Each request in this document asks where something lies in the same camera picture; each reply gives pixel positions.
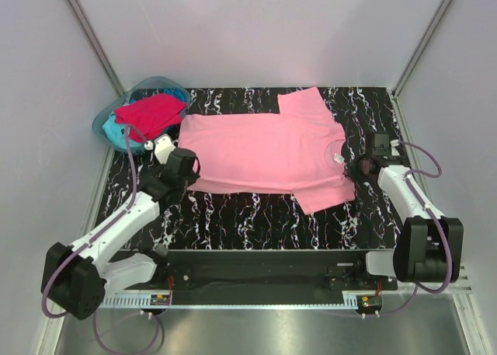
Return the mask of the pink t shirt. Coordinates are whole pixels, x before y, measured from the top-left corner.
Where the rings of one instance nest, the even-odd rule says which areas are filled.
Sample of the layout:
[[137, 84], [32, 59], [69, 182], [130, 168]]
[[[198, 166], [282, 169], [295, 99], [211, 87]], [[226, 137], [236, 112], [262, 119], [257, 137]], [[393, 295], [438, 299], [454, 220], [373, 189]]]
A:
[[191, 190], [292, 194], [305, 214], [355, 199], [341, 155], [345, 132], [317, 88], [277, 97], [279, 113], [187, 116], [179, 147], [200, 160]]

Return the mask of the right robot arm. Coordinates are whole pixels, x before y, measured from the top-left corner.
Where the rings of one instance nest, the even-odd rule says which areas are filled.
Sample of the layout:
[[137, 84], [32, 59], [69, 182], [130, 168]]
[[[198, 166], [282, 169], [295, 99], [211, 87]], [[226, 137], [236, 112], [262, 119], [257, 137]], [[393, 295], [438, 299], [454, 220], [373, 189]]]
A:
[[[407, 166], [398, 153], [401, 145], [424, 153], [436, 172]], [[415, 174], [441, 177], [442, 168], [432, 154], [411, 142], [392, 140], [387, 132], [372, 132], [367, 135], [365, 152], [346, 165], [345, 174], [355, 183], [375, 183], [401, 218], [402, 229], [392, 256], [397, 280], [414, 283], [431, 294], [440, 294], [457, 281], [464, 226], [458, 218], [440, 211], [414, 178]]]

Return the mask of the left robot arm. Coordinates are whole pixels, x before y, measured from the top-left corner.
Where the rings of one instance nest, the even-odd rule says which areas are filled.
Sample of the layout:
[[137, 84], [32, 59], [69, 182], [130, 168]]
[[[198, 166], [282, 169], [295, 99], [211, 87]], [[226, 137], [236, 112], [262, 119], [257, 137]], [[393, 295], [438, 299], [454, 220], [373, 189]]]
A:
[[193, 151], [172, 148], [144, 179], [133, 169], [131, 195], [123, 205], [88, 234], [70, 245], [60, 242], [48, 250], [41, 283], [41, 307], [56, 318], [47, 303], [52, 301], [78, 320], [94, 314], [105, 298], [137, 284], [162, 288], [168, 271], [161, 266], [161, 252], [137, 252], [114, 262], [113, 256], [139, 230], [173, 204], [188, 185], [200, 177], [200, 161]]

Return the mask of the magenta t shirt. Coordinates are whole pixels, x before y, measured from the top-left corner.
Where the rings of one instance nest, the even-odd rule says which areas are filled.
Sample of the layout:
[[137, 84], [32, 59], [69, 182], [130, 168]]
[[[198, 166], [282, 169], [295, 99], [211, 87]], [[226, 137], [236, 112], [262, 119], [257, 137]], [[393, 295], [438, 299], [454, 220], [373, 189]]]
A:
[[131, 125], [129, 137], [136, 142], [157, 138], [165, 129], [180, 124], [187, 103], [167, 93], [159, 93], [114, 110], [117, 124]]

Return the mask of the teal blue t shirt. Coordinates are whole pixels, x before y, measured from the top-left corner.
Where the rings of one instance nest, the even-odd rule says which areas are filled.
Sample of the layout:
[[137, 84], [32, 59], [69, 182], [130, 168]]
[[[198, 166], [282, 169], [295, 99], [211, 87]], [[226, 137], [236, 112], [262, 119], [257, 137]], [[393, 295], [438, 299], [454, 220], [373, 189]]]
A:
[[137, 155], [144, 151], [146, 141], [180, 124], [187, 106], [186, 96], [177, 88], [152, 90], [147, 97], [132, 96], [130, 102], [108, 112], [103, 134], [116, 150], [130, 148]]

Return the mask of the translucent blue plastic basket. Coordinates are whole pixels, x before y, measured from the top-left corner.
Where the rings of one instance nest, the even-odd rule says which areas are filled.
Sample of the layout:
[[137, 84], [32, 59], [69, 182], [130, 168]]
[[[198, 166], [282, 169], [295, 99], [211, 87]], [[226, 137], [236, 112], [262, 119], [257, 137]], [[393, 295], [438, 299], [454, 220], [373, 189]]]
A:
[[121, 97], [102, 110], [92, 122], [93, 132], [108, 143], [114, 150], [126, 153], [127, 148], [123, 135], [124, 125], [116, 123], [114, 110], [160, 93], [169, 94], [184, 102], [186, 106], [179, 115], [182, 118], [186, 116], [186, 110], [191, 103], [190, 93], [181, 85], [168, 78], [152, 76], [137, 83], [134, 87], [126, 91]]

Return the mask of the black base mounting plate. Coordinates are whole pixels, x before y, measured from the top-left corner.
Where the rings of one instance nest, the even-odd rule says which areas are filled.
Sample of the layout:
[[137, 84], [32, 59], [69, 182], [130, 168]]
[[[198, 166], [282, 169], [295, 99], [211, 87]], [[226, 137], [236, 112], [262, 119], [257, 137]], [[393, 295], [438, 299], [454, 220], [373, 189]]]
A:
[[172, 250], [151, 281], [161, 290], [172, 279], [175, 306], [327, 305], [344, 291], [396, 291], [391, 277], [367, 272], [356, 250]]

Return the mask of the left aluminium corner post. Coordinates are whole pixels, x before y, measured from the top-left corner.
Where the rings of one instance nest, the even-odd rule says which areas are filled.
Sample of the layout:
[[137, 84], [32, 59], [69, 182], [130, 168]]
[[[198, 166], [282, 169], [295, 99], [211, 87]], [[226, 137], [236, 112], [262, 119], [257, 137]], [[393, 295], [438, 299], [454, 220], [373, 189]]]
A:
[[93, 54], [96, 56], [102, 70], [105, 73], [109, 83], [113, 87], [113, 90], [118, 96], [122, 96], [126, 89], [123, 87], [122, 82], [114, 70], [96, 32], [84, 10], [84, 7], [80, 0], [64, 0], [68, 5], [71, 14], [74, 16], [76, 23], [78, 24], [80, 30], [82, 31], [85, 39], [87, 40], [89, 46], [92, 49]]

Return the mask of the aluminium corner post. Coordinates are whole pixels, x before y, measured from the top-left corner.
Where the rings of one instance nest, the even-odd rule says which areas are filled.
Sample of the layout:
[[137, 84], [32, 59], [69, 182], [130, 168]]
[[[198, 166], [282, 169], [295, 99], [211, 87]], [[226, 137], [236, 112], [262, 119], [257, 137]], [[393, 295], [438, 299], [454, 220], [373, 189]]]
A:
[[441, 0], [439, 5], [436, 8], [436, 11], [433, 13], [428, 26], [424, 30], [418, 44], [415, 47], [412, 56], [410, 57], [407, 65], [405, 66], [404, 71], [401, 73], [400, 79], [395, 84], [395, 87], [391, 90], [393, 97], [399, 97], [408, 83], [408, 80], [411, 78], [412, 73], [414, 72], [418, 63], [422, 60], [422, 56], [426, 52], [432, 38], [436, 34], [439, 29], [442, 21], [447, 15], [450, 7], [452, 6], [454, 0]]
[[96, 32], [84, 10], [84, 7], [80, 0], [64, 0], [68, 5], [71, 14], [74, 16], [76, 23], [78, 24], [80, 30], [82, 31], [85, 39], [87, 40], [89, 46], [92, 49], [93, 54], [96, 56], [102, 70], [105, 73], [109, 83], [113, 87], [113, 90], [118, 96], [122, 96], [126, 89], [123, 87], [122, 82], [114, 70]]

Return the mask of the right aluminium corner post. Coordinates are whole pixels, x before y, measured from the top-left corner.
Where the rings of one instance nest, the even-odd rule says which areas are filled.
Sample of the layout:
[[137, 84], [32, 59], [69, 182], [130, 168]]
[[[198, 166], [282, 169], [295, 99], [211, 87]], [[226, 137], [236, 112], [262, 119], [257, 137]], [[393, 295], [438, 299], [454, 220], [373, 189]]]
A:
[[399, 97], [408, 83], [408, 80], [411, 78], [412, 73], [414, 72], [418, 63], [422, 60], [422, 56], [426, 52], [432, 38], [436, 34], [439, 29], [442, 21], [447, 15], [450, 7], [452, 6], [454, 0], [441, 0], [439, 5], [436, 8], [436, 11], [433, 13], [428, 26], [424, 30], [418, 44], [415, 47], [412, 56], [410, 57], [407, 65], [405, 66], [404, 71], [401, 73], [400, 79], [395, 84], [395, 87], [391, 90], [393, 97]]

